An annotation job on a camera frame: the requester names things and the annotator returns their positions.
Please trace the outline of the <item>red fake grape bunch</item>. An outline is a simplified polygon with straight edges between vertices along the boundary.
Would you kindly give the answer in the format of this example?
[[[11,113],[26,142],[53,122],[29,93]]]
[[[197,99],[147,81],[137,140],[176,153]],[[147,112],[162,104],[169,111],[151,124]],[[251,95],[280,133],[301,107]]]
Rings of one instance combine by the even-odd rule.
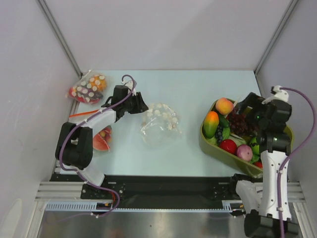
[[[230,130],[232,133],[242,137],[248,132],[248,126],[243,115],[237,114],[237,110],[233,110],[228,116]]]

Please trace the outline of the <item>polka dot zip bag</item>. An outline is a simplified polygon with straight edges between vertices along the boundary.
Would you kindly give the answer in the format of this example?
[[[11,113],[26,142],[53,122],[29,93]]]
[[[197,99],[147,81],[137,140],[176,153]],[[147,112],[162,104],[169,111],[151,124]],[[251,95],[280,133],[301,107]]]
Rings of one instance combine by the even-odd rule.
[[[89,70],[69,88],[66,97],[88,105],[98,104],[104,99],[112,83],[113,78],[111,76],[99,71]]]
[[[180,122],[179,114],[169,105],[151,103],[142,116],[142,140],[150,148],[166,146],[181,137]]]

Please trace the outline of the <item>fake peach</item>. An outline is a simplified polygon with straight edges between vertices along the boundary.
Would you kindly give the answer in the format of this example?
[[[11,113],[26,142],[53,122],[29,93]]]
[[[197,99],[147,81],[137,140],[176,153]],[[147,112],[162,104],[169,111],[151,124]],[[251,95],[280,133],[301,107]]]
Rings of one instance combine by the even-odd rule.
[[[233,111],[234,105],[227,98],[220,98],[216,102],[215,109],[224,116]]]

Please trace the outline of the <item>green fake cucumber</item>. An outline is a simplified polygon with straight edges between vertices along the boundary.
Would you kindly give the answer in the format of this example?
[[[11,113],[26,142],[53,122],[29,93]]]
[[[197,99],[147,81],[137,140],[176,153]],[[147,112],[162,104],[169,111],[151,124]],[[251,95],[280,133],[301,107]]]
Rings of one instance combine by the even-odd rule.
[[[224,117],[224,115],[219,114],[219,125],[221,125],[223,128],[228,128],[230,127],[229,121]]]

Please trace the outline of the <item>fake mango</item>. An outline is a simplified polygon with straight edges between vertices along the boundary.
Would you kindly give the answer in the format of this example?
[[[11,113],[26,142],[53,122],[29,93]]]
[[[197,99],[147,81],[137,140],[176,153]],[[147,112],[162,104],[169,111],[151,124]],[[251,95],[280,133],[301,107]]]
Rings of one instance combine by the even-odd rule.
[[[214,137],[218,124],[218,114],[215,111],[208,112],[203,122],[203,132],[206,138]]]

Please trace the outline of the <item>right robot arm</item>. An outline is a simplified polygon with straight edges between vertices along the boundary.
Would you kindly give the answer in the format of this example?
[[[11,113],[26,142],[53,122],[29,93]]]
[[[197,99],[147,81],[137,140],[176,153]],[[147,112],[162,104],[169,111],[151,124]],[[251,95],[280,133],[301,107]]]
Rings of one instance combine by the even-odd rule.
[[[243,202],[246,210],[244,232],[249,238],[294,238],[299,233],[299,225],[292,221],[287,190],[291,139],[284,130],[292,114],[288,98],[285,90],[267,99],[250,93],[236,105],[238,114],[250,108],[246,121],[259,130],[257,143],[263,165],[261,193],[248,180],[228,187],[229,195]]]

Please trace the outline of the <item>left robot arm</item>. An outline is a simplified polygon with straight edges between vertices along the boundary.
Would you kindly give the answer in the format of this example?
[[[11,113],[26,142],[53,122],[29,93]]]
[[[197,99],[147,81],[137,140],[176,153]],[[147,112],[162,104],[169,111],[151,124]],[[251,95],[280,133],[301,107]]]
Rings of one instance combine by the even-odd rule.
[[[139,114],[148,109],[141,92],[133,92],[124,85],[115,86],[113,95],[95,114],[81,122],[62,125],[55,158],[64,171],[76,172],[84,181],[93,184],[91,191],[97,198],[105,198],[109,186],[103,183],[104,173],[93,163],[93,137],[125,113]]]

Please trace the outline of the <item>dark fake grape bunch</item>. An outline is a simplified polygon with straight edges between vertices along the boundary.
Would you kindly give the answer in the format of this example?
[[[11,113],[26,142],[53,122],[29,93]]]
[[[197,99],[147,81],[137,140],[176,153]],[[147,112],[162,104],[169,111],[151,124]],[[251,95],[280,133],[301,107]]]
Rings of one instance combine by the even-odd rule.
[[[223,141],[223,126],[219,125],[215,132],[216,143],[220,144]]]

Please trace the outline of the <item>red fake apple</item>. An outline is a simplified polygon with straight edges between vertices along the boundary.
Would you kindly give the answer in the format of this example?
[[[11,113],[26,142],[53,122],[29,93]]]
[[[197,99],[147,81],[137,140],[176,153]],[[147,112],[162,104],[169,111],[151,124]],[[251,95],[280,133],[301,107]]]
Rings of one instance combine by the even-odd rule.
[[[231,139],[226,139],[223,140],[220,144],[219,147],[223,150],[225,150],[226,152],[235,155],[236,154],[236,150],[237,150],[237,145],[236,143],[231,140]]]

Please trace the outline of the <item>green fake lettuce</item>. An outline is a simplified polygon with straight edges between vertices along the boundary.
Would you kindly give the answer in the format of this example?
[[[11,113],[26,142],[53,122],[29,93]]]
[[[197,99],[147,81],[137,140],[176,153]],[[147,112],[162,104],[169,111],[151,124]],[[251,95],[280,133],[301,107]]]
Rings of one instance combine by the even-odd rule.
[[[210,145],[213,145],[213,146],[218,145],[218,139],[215,136],[212,138],[207,138],[206,140]]]

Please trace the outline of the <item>olive green plastic bin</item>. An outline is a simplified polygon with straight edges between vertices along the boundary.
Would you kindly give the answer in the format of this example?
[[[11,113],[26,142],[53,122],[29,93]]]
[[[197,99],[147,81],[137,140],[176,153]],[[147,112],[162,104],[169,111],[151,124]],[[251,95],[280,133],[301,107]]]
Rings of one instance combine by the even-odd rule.
[[[234,109],[237,110],[236,105],[238,103],[234,102],[231,99],[228,99],[228,100],[230,100],[233,103]],[[215,111],[219,115],[220,113],[215,109],[216,102],[217,101],[214,102],[214,104],[212,105],[212,107],[210,108],[210,110],[208,112]],[[246,114],[249,111],[250,111],[250,108],[246,108],[245,111],[243,113],[241,113],[240,115],[243,115],[246,119]],[[243,135],[242,137],[232,133],[230,130],[230,127],[223,128],[223,140],[231,139],[236,143],[237,147],[239,147],[242,144],[246,144],[249,146],[250,140],[253,137],[257,138],[257,133],[259,130],[257,127],[250,124],[249,122],[246,121],[246,123],[248,126],[248,132],[245,135]],[[286,134],[288,134],[288,136],[290,137],[290,139],[292,141],[292,133],[289,131],[289,128],[287,127],[287,125],[286,125],[286,128],[284,131]],[[205,154],[210,155],[210,156],[218,159],[219,161],[223,162],[224,164],[226,164],[234,169],[237,169],[237,170],[239,170],[239,171],[241,171],[241,172],[243,172],[251,177],[260,178],[263,175],[263,168],[260,169],[254,165],[254,162],[257,162],[257,161],[262,162],[261,161],[261,154],[260,155],[253,154],[251,161],[247,162],[247,161],[244,161],[244,160],[240,159],[239,157],[237,157],[236,154],[233,155],[233,154],[230,154],[230,153],[226,152],[225,150],[221,149],[219,147],[219,144],[217,146],[210,145],[206,139],[207,138],[204,135],[203,123],[202,123],[202,125],[200,127],[199,144],[200,144],[200,149]]]

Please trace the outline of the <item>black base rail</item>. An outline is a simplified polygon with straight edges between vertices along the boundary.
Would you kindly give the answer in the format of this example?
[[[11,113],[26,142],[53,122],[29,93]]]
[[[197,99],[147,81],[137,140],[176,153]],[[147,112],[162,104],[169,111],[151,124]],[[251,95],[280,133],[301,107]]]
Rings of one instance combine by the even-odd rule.
[[[223,201],[240,199],[240,180],[261,178],[235,174],[232,177],[107,176],[103,187],[119,194],[121,209],[220,209]]]

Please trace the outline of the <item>right aluminium frame post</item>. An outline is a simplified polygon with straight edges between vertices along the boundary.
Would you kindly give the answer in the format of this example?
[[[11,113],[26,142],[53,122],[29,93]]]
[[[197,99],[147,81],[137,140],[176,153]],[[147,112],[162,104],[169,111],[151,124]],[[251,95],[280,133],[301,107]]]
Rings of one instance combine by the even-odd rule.
[[[289,23],[292,15],[294,14],[298,4],[300,3],[300,0],[291,0],[289,5],[286,8],[286,11],[284,12],[280,22],[277,25],[277,28],[275,29],[273,36],[271,37],[268,45],[265,48],[265,51],[263,52],[255,70],[254,70],[254,74],[255,76],[257,76],[261,70],[261,68],[263,67],[264,63],[266,62],[266,60],[268,59],[269,55],[271,54],[273,48],[275,47],[277,41],[279,40],[279,38],[281,37],[283,31],[285,30],[287,24]]]

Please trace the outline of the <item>aluminium frame post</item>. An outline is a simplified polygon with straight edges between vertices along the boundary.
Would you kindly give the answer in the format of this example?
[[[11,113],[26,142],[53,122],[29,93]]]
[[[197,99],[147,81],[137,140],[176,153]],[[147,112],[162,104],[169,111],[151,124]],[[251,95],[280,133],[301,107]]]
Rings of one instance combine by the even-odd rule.
[[[80,70],[80,67],[71,51],[71,48],[69,47],[52,11],[50,10],[48,3],[45,0],[35,0],[35,2],[37,3],[40,10],[42,11],[44,18],[46,19],[49,27],[51,28],[53,34],[55,35],[57,41],[59,42],[59,45],[62,51],[64,52],[66,58],[70,62],[70,65],[75,71],[77,77],[81,78],[83,73]]]
[[[254,74],[255,76],[257,76],[261,70],[261,68],[263,67],[264,63],[266,62],[266,60],[268,59],[269,55],[271,54],[273,48],[275,47],[277,41],[279,40],[279,38],[281,37],[283,31],[285,30],[287,24],[289,23],[292,15],[294,14],[298,4],[300,3],[300,0],[291,0],[289,5],[286,8],[286,11],[284,12],[280,22],[277,25],[277,28],[275,29],[273,36],[271,37],[268,45],[265,48],[265,51],[263,52],[255,70],[254,70]]]

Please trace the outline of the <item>left aluminium frame post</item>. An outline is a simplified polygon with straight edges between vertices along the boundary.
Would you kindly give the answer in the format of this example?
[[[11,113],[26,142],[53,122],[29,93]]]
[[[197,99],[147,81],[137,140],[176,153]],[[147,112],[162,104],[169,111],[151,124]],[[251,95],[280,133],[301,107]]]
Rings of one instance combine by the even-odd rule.
[[[70,65],[75,71],[77,77],[81,78],[83,73],[80,70],[80,67],[71,51],[71,48],[69,47],[52,11],[50,10],[48,3],[45,0],[35,0],[35,2],[37,3],[40,10],[42,11],[44,18],[46,19],[49,27],[51,28],[53,34],[55,35],[57,41],[59,42],[59,45],[62,51],[64,52],[66,58],[70,62]]]

